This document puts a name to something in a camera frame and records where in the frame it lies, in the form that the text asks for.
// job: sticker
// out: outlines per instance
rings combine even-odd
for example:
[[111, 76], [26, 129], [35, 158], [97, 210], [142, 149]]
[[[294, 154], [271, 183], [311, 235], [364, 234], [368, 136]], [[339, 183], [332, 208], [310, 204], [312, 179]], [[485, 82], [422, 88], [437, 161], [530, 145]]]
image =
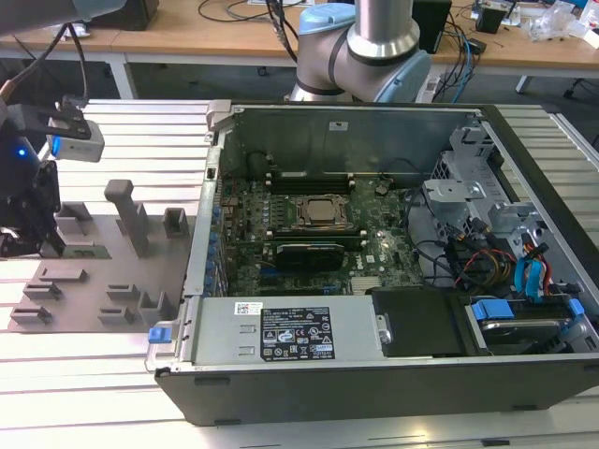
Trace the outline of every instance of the sticker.
[[347, 131], [349, 122], [329, 122], [329, 131]]
[[236, 302], [236, 315], [259, 315], [262, 310], [261, 302]]
[[266, 362], [335, 358], [328, 307], [262, 309], [260, 326]]

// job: floor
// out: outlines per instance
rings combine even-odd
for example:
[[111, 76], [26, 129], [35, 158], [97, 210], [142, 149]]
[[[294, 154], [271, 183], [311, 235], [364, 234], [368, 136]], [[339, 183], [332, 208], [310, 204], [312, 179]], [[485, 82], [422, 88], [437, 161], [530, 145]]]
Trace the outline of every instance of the floor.
[[[117, 98], [108, 68], [101, 63], [88, 64], [91, 97]], [[10, 71], [10, 67], [6, 69], [6, 63], [5, 67], [0, 68]], [[291, 92], [295, 82], [293, 68], [277, 67], [266, 68], [266, 74], [262, 73], [261, 76], [257, 67], [133, 65], [133, 74], [139, 97], [153, 99], [280, 100]], [[572, 81], [536, 78], [526, 94], [517, 94], [514, 90], [518, 82], [516, 77], [474, 76], [460, 102], [541, 104], [551, 111], [563, 113], [588, 141], [593, 142], [599, 135], [599, 87], [577, 87], [574, 98], [566, 99], [563, 93]], [[81, 86], [78, 63], [49, 61], [44, 75], [29, 79], [16, 98], [29, 104], [51, 105], [63, 92], [80, 93]]]

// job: slotted aluminum surface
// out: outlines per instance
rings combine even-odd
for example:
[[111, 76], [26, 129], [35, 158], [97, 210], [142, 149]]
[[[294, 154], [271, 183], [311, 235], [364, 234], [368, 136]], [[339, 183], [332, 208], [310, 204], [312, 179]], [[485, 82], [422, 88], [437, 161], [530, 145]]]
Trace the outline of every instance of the slotted aluminum surface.
[[[561, 114], [538, 106], [504, 106], [501, 113], [592, 241], [599, 245], [599, 154]], [[514, 172], [504, 174], [523, 201]]]
[[[146, 201], [149, 213], [159, 203], [156, 210], [172, 204], [194, 214], [207, 151], [206, 106], [201, 101], [93, 102], [86, 115], [107, 137], [105, 159], [94, 168], [61, 163], [63, 200], [89, 198], [92, 213], [111, 211], [101, 194], [106, 181], [118, 175], [137, 185], [134, 198]], [[532, 115], [524, 119], [548, 124], [542, 110], [520, 113], [525, 112]], [[550, 139], [562, 145], [568, 141]], [[590, 179], [592, 173], [585, 173]], [[553, 172], [549, 176], [559, 179]], [[7, 328], [12, 306], [36, 267], [35, 259], [0, 262], [0, 329]], [[146, 349], [145, 334], [16, 335], [0, 330], [0, 446], [476, 448], [489, 438], [530, 448], [599, 445], [599, 388], [542, 412], [197, 428], [184, 421], [144, 371]]]

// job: metal bracket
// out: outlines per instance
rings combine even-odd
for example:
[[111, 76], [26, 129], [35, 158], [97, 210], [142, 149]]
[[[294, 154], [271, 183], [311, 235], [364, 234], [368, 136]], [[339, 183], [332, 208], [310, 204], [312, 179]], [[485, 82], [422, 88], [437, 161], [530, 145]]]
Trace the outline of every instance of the metal bracket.
[[511, 234], [530, 216], [538, 216], [533, 203], [495, 203], [489, 210], [489, 224], [496, 233]]

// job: desk leg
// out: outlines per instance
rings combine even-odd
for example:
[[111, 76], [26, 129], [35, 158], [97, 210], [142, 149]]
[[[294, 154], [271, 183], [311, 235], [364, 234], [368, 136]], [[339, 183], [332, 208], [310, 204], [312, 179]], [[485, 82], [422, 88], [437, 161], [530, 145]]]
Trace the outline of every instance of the desk leg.
[[123, 100], [131, 100], [138, 97], [138, 91], [135, 88], [135, 82], [131, 75], [131, 67], [125, 60], [123, 55], [108, 61], [110, 70], [116, 82], [116, 87], [119, 90], [119, 95]]
[[518, 86], [516, 86], [516, 92], [518, 92], [519, 94], [524, 94], [532, 80], [533, 77], [521, 77], [520, 81], [518, 81]]

